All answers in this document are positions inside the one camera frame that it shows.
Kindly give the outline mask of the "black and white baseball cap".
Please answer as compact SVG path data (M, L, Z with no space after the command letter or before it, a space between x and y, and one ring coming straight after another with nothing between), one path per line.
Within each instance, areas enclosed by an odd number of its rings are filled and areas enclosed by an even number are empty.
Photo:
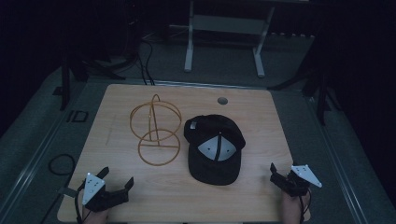
M197 116L184 125L191 176L215 186L232 184L240 173L246 140L237 124L222 115Z

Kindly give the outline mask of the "black metal stand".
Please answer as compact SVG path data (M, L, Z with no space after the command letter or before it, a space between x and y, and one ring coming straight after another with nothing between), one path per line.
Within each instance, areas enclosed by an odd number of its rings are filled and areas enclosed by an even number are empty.
M92 67L98 71L101 75L116 80L124 80L124 77L116 75L110 68L104 67L99 64L95 59L90 57L87 53L81 50L69 50L62 58L61 66L61 81L62 85L57 87L54 91L56 95L62 97L60 110L66 110L71 100L71 89L70 89L70 73L73 73L75 78L79 81L87 81L88 73L85 68L87 66Z
M332 46L336 26L330 19L325 20L318 29L309 50L305 54L295 75L279 84L268 87L271 91L280 91L305 79L302 93L305 97L313 97L318 93L317 118L321 125L325 124L324 112L330 74L335 65L335 51Z

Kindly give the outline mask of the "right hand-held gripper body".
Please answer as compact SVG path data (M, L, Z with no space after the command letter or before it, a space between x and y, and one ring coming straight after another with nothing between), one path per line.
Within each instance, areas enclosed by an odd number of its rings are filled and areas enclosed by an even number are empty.
M318 188L322 187L322 183L307 164L292 165L290 172L286 176L279 173L274 175L280 179L279 188L287 192L291 197L305 196L311 184Z

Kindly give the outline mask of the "person's right hand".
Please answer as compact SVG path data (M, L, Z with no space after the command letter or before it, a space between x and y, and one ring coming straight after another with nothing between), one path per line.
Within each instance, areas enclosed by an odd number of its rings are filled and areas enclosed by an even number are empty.
M285 191L282 192L281 220L283 224L301 224L304 212L311 203L311 194L305 196L291 197Z

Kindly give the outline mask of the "white metal table frame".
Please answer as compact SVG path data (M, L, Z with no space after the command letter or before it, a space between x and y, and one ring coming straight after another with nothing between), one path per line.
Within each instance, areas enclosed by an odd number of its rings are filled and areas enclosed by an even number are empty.
M195 10L195 4L198 1L225 1L231 4L231 0L184 0L187 1L188 12L188 44L184 62L184 71L189 73L193 65L194 41L193 34L195 31L207 31L226 34L239 35L256 35L259 40L252 48L253 60L256 67L257 77L265 77L264 63L262 62L262 48L266 37L269 34L273 18L278 9L285 9L294 4L307 4L308 0L235 0L234 3L239 7L248 4L256 5L262 3L264 8L264 18L254 19L245 17L219 16L209 14L199 14Z

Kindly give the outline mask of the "person's left hand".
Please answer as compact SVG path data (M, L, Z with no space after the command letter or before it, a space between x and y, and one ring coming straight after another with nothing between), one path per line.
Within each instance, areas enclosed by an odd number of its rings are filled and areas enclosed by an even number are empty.
M86 207L82 210L83 224L106 224L109 210L93 212Z

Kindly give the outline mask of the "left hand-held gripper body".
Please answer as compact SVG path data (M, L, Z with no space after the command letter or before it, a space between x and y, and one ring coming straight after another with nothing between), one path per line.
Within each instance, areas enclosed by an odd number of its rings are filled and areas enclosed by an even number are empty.
M129 201L129 183L123 189L106 191L106 181L87 173L84 183L82 205L93 212L102 212Z

